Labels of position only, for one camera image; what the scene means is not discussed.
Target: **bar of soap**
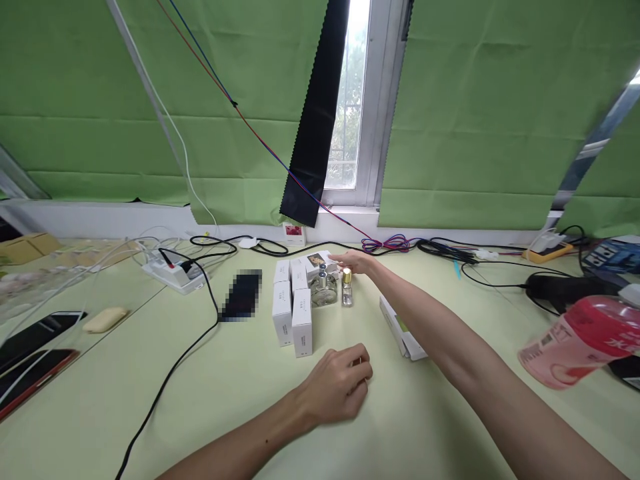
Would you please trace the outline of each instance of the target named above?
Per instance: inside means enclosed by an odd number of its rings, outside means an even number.
[[[122,307],[106,308],[86,322],[82,330],[87,333],[104,333],[116,326],[128,313],[129,311]]]

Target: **glass perfume bottle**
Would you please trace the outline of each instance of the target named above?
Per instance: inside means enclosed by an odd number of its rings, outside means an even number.
[[[327,266],[320,265],[318,276],[311,281],[311,302],[315,307],[330,305],[338,301],[338,284],[327,274]]]
[[[351,269],[342,270],[342,306],[353,306],[353,291],[351,290]]]

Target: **red phone case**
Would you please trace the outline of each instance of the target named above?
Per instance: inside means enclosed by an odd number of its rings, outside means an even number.
[[[60,361],[54,368],[46,372],[42,377],[38,379],[32,386],[22,392],[18,397],[16,397],[10,404],[0,410],[0,422],[8,416],[12,411],[18,408],[23,402],[25,402],[30,396],[32,396],[35,392],[40,390],[44,384],[48,382],[51,378],[60,373],[70,362],[75,360],[80,352],[78,350],[70,350],[68,356],[64,358],[64,360]]]

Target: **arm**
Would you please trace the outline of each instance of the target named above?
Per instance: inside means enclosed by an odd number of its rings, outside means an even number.
[[[308,378],[257,417],[160,475],[173,479],[250,479],[286,444],[324,423],[354,418],[373,370],[362,344],[320,359]]]
[[[371,278],[480,417],[520,480],[626,478],[438,300],[369,255],[349,251],[331,258]]]

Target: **glass pane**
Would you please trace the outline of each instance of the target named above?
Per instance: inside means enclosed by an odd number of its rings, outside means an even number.
[[[351,0],[326,189],[353,190],[358,167],[362,92],[371,0]]]

